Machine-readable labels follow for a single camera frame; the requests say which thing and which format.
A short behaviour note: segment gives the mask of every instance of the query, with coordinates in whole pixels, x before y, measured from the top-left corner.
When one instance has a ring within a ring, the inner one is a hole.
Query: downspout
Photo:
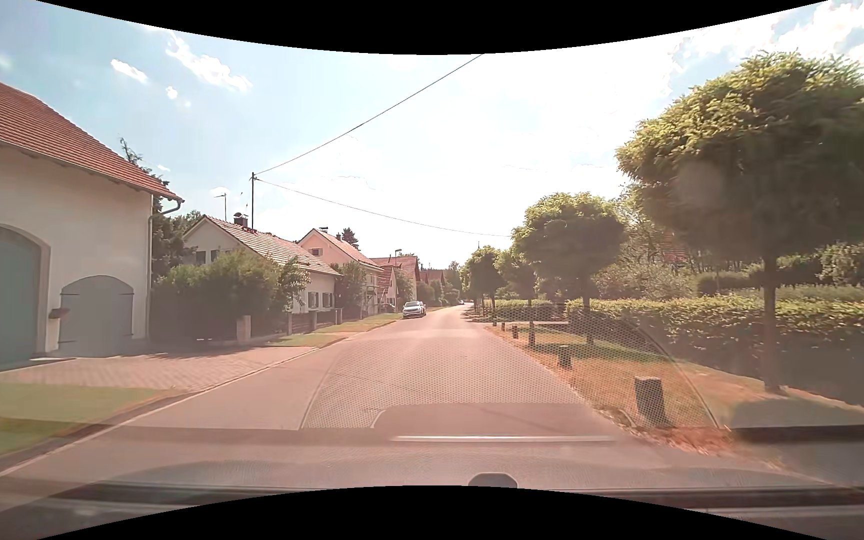
[[[146,260],[145,260],[145,342],[149,343],[149,315],[152,312],[152,220],[157,215],[167,215],[172,214],[183,206],[183,202],[181,199],[175,201],[175,207],[171,210],[165,210],[160,213],[152,212],[149,216],[149,227],[147,228],[148,234],[146,234],[146,243],[148,244],[148,249],[146,250]]]

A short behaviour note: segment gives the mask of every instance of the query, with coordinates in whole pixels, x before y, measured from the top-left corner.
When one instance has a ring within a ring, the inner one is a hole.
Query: power line
[[[458,71],[458,70],[460,70],[460,69],[462,69],[462,68],[468,66],[469,64],[471,64],[472,62],[474,62],[475,60],[477,60],[477,59],[479,59],[480,57],[483,57],[483,56],[485,56],[485,53],[482,53],[481,55],[477,55],[477,56],[475,56],[473,59],[467,61],[466,63],[460,65],[459,67],[456,67],[455,69],[453,69],[453,70],[449,71],[448,73],[442,75],[442,76],[439,77],[438,79],[429,82],[428,84],[426,84],[426,86],[424,86],[424,87],[423,87],[421,90],[419,90],[418,92],[415,92],[414,94],[412,94],[412,95],[410,95],[409,97],[403,99],[402,101],[400,101],[400,102],[398,102],[398,103],[396,103],[396,104],[393,104],[393,105],[390,106],[389,108],[386,108],[385,110],[379,112],[377,115],[375,115],[375,116],[373,116],[373,117],[367,119],[365,122],[362,122],[362,123],[359,124],[358,126],[355,126],[354,128],[349,129],[348,131],[342,133],[341,135],[339,135],[339,136],[337,136],[337,137],[335,137],[335,138],[333,138],[333,139],[330,139],[330,140],[328,140],[328,141],[325,141],[325,142],[319,144],[318,146],[316,146],[316,147],[313,148],[312,150],[309,150],[309,151],[306,152],[306,153],[300,153],[299,155],[296,155],[295,157],[289,159],[288,161],[282,161],[282,163],[280,163],[280,164],[278,164],[278,165],[276,165],[276,166],[269,167],[268,169],[265,169],[265,170],[263,170],[263,171],[259,171],[259,172],[254,173],[254,174],[267,173],[267,172],[271,171],[272,169],[278,169],[279,167],[282,167],[282,166],[284,166],[284,165],[286,165],[286,164],[291,164],[292,162],[294,162],[295,160],[301,158],[302,156],[305,156],[305,155],[307,155],[307,154],[311,154],[311,153],[315,152],[316,150],[319,150],[319,149],[322,148],[323,146],[326,146],[326,145],[329,144],[330,142],[335,142],[335,141],[338,141],[338,140],[342,139],[342,138],[345,137],[346,135],[348,135],[348,134],[354,132],[355,130],[361,128],[362,126],[365,126],[366,124],[368,124],[369,122],[372,122],[372,121],[375,120],[376,118],[385,115],[386,113],[390,112],[392,109],[398,107],[399,105],[405,103],[405,102],[408,101],[409,99],[415,97],[415,96],[416,96],[417,94],[419,94],[420,92],[424,91],[425,89],[428,89],[428,88],[431,87],[432,85],[435,85],[436,83],[438,83],[438,81],[441,81],[441,80],[445,79],[446,77],[449,77],[451,74],[453,74],[453,73],[455,73],[456,71]]]
[[[279,185],[277,183],[272,183],[272,182],[267,181],[267,180],[262,179],[262,178],[258,178],[258,177],[252,177],[252,178],[255,178],[258,182],[261,182],[262,184],[268,184],[269,186],[275,186],[276,188],[281,188],[282,190],[289,190],[289,191],[292,191],[294,193],[298,193],[299,195],[305,195],[306,197],[312,197],[313,199],[318,199],[319,201],[324,201],[327,203],[331,203],[333,205],[338,205],[340,207],[346,207],[347,209],[352,209],[354,211],[359,211],[359,212],[363,212],[363,213],[371,214],[371,215],[377,215],[380,217],[387,217],[389,219],[394,219],[395,221],[403,221],[405,223],[411,223],[413,225],[420,225],[422,227],[429,227],[431,229],[439,229],[441,231],[450,231],[452,233],[462,233],[464,235],[475,235],[477,237],[498,237],[499,239],[508,239],[510,237],[510,234],[489,234],[487,232],[472,232],[470,230],[459,230],[458,228],[438,227],[436,225],[428,225],[426,223],[419,223],[418,221],[410,221],[408,219],[402,219],[401,217],[395,217],[395,216],[391,216],[391,215],[386,215],[384,213],[373,212],[371,210],[366,210],[365,208],[358,208],[358,207],[351,206],[351,205],[348,205],[348,204],[345,204],[342,202],[330,201],[329,199],[324,199],[324,198],[319,197],[317,195],[310,195],[308,193],[303,193],[302,191],[298,191],[298,190],[295,190],[291,187],[286,187],[284,185]]]

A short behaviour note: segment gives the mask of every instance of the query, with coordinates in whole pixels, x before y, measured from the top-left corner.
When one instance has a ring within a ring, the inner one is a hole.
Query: windshield
[[[864,485],[864,0],[251,38],[0,1],[2,478]]]

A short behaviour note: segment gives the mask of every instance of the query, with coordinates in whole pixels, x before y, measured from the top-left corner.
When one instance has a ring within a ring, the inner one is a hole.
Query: brick paved sidewalk
[[[256,347],[225,352],[75,358],[0,372],[0,383],[198,392],[314,350],[315,347]]]

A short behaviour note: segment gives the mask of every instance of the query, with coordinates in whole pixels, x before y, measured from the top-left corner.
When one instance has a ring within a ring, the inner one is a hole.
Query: utility pole
[[[251,178],[249,178],[249,181],[252,184],[252,208],[251,208],[251,212],[250,212],[251,216],[249,216],[248,219],[250,220],[249,223],[251,223],[251,228],[255,229],[256,228],[256,173],[252,173],[252,176],[251,176]]]
[[[229,198],[226,195],[228,193],[222,193],[222,195],[216,195],[215,198],[222,197],[222,219],[229,221]]]

